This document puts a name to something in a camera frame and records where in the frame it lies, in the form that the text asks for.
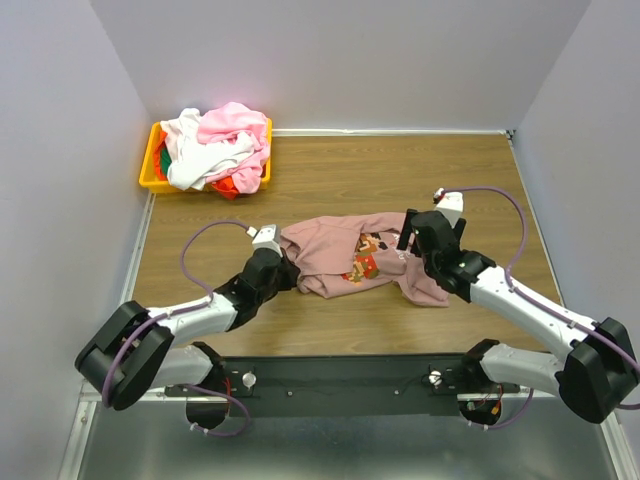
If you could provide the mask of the dusty pink mario t-shirt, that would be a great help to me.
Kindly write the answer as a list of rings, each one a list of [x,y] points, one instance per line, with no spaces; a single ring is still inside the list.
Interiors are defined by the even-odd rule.
[[[424,273],[422,260],[398,248],[404,220],[403,213],[384,212],[285,227],[281,246],[300,270],[297,288],[330,299],[394,283],[415,305],[448,306],[448,293]]]

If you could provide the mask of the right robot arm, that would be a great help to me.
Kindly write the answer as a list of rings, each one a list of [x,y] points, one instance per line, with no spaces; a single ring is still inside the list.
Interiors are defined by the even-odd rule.
[[[460,246],[466,222],[438,211],[407,211],[398,246],[423,264],[444,291],[491,310],[546,348],[534,352],[485,339],[464,356],[456,376],[467,389],[513,384],[560,398],[583,420],[599,424],[624,406],[638,386],[635,354],[626,328],[571,312],[510,280],[485,255]]]

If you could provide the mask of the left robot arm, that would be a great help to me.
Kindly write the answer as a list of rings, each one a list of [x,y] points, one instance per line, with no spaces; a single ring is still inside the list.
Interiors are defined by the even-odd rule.
[[[127,301],[83,347],[74,366],[114,410],[132,406],[152,388],[201,384],[218,362],[215,356],[198,346],[175,347],[244,326],[264,303],[293,289],[299,275],[285,254],[259,248],[239,274],[201,299],[156,309]]]

